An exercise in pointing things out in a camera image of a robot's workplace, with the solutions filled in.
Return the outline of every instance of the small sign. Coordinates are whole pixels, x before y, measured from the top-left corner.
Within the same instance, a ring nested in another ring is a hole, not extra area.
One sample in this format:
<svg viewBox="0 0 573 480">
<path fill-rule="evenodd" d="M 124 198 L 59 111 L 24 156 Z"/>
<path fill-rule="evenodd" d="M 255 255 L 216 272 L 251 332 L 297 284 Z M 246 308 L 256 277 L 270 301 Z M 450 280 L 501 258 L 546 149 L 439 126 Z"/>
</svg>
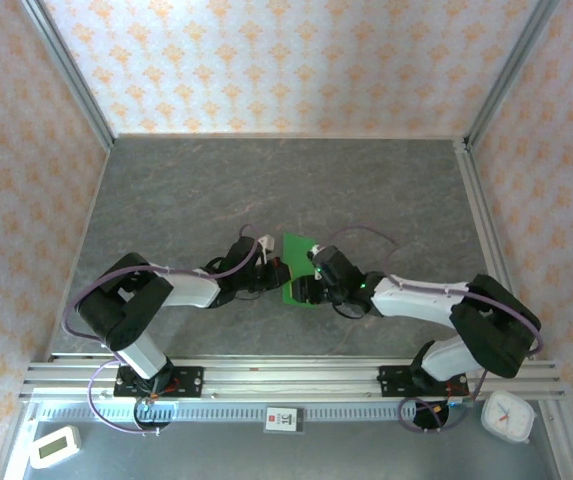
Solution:
<svg viewBox="0 0 573 480">
<path fill-rule="evenodd" d="M 304 409 L 266 407 L 264 432 L 304 433 Z"/>
</svg>

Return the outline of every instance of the gray tabletop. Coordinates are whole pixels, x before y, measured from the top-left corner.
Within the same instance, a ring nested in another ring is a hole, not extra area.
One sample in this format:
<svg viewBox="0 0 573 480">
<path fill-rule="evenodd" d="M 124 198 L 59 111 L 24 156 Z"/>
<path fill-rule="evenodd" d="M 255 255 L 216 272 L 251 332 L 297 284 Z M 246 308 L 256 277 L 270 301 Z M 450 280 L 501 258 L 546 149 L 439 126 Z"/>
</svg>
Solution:
<svg viewBox="0 0 573 480">
<path fill-rule="evenodd" d="M 281 249 L 284 232 L 323 240 L 353 224 L 377 227 L 400 248 L 402 277 L 469 281 L 485 265 L 450 141 L 121 138 L 113 147 L 72 292 L 124 254 L 196 268 L 225 255 L 244 223 Z M 336 245 L 362 271 L 389 250 L 369 233 Z M 77 315 L 71 325 L 89 331 Z M 412 357 L 452 330 L 405 319 L 342 318 L 271 291 L 219 309 L 165 308 L 149 326 L 170 356 L 387 355 Z M 60 331 L 53 354 L 101 352 Z"/>
</svg>

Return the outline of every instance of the white clock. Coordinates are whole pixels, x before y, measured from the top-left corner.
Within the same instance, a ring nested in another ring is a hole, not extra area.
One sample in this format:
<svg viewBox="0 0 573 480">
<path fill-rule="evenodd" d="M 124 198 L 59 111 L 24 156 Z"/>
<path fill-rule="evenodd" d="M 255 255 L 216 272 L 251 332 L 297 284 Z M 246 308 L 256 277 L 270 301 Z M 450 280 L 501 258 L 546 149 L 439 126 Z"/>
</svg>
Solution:
<svg viewBox="0 0 573 480">
<path fill-rule="evenodd" d="M 512 393 L 494 392 L 482 409 L 482 425 L 494 435 L 511 443 L 528 442 L 535 411 L 528 402 Z"/>
</svg>

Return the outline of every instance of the mounting plate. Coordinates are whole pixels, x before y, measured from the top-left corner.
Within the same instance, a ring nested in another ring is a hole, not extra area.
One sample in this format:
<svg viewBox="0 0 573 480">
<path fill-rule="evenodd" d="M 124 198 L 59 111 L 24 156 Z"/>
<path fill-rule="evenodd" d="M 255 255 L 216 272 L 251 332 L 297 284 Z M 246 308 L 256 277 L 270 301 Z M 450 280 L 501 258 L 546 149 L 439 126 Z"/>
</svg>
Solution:
<svg viewBox="0 0 573 480">
<path fill-rule="evenodd" d="M 137 375 L 128 366 L 119 367 L 113 396 L 115 397 L 147 397 L 136 382 Z M 204 383 L 203 367 L 173 366 L 171 382 L 173 379 L 179 382 L 179 387 L 171 392 L 164 393 L 164 398 L 199 398 L 202 395 Z"/>
<path fill-rule="evenodd" d="M 383 365 L 377 376 L 382 397 L 466 397 L 470 394 L 466 375 L 455 375 L 445 382 L 436 382 L 428 389 L 413 383 L 409 365 Z"/>
</svg>

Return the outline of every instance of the orange floral wallpaper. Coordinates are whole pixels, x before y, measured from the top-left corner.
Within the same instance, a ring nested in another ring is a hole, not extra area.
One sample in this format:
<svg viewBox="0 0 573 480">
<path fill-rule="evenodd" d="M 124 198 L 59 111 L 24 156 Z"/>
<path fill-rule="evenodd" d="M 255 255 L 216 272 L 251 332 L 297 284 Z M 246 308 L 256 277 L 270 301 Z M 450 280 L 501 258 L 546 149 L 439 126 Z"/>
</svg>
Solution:
<svg viewBox="0 0 573 480">
<path fill-rule="evenodd" d="M 0 0 L 0 446 L 53 328 L 104 156 L 21 2 Z"/>
<path fill-rule="evenodd" d="M 46 0 L 116 133 L 463 135 L 536 0 Z"/>
<path fill-rule="evenodd" d="M 573 392 L 573 0 L 557 7 L 476 155 L 519 294 Z"/>
</svg>

